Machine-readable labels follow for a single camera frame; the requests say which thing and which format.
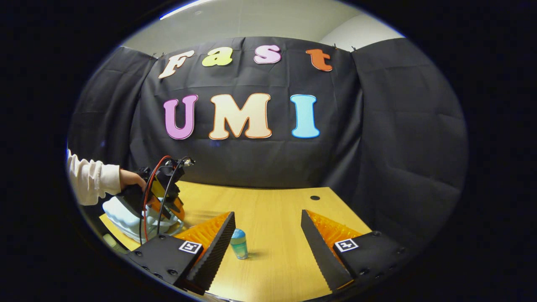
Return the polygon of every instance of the wall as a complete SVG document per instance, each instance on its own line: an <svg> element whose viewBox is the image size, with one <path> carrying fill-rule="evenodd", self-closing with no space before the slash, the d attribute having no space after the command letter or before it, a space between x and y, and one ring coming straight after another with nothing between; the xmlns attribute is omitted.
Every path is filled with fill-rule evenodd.
<svg viewBox="0 0 537 302"><path fill-rule="evenodd" d="M283 37L317 42L362 12L334 0L210 1L155 21L122 43L158 57L206 41Z"/></svg>
<svg viewBox="0 0 537 302"><path fill-rule="evenodd" d="M319 42L326 45L335 43L337 48L351 52L352 46L358 49L376 42L403 37L388 25L363 13L336 27Z"/></svg>

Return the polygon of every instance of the human hand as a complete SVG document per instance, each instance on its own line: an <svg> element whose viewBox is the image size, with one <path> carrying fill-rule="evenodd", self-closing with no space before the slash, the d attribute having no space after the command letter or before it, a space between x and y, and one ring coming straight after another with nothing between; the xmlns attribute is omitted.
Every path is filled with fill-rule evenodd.
<svg viewBox="0 0 537 302"><path fill-rule="evenodd" d="M121 186L122 191L125 189L126 186L132 184L139 185L142 188L142 191L146 188L146 181L143 180L140 175L123 169L119 170L119 184Z"/></svg>

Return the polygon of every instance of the pink letter u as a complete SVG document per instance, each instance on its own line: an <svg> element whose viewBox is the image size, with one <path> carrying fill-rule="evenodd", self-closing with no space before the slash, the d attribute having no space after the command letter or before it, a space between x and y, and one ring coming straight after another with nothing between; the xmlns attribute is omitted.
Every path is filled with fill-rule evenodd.
<svg viewBox="0 0 537 302"><path fill-rule="evenodd" d="M183 98L185 104L185 126L177 128L175 124L175 107L179 104L176 99L164 103L166 132L176 140L184 140L194 131L194 103L198 100L197 95L189 95Z"/></svg>

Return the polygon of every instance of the red cable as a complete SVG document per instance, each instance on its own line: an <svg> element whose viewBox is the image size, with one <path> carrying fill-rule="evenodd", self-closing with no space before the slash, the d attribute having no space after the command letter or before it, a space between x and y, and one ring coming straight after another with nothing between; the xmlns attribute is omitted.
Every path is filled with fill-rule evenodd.
<svg viewBox="0 0 537 302"><path fill-rule="evenodd" d="M151 173L151 176L148 179L149 185L147 186L147 191L144 192L144 196L143 196L143 231L146 235L146 242L149 241L149 238L147 237L147 225L146 225L146 219L147 219L146 205L147 205L147 196L149 194L148 191L151 190L151 185L153 184L153 179L155 178L155 174L157 173L157 170L161 166L162 162L166 159L172 159L172 158L171 156L166 155L158 162L157 166L153 170L153 173Z"/></svg>

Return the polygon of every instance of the black fabric backdrop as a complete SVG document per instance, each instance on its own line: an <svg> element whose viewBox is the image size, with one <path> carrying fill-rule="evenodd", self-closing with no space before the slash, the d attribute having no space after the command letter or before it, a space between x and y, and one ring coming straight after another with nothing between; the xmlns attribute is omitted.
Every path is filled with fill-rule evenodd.
<svg viewBox="0 0 537 302"><path fill-rule="evenodd" d="M281 61L256 64L254 50L278 45ZM204 67L207 52L233 49L232 63ZM307 49L331 56L331 72L316 69ZM158 79L168 58L195 54L175 74ZM133 74L130 81L118 76ZM230 94L241 108L249 95L266 93L272 136L208 137L211 97ZM198 95L192 135L168 136L163 104ZM320 135L292 136L294 94L314 95ZM82 158L136 170L163 155L190 155L196 165L182 180L257 188L329 186L372 229L417 252L429 242L459 199L467 165L467 135L456 96L439 70L407 39L378 42L352 53L287 38L235 38L178 50L158 60L120 47L81 95L69 147Z"/></svg>

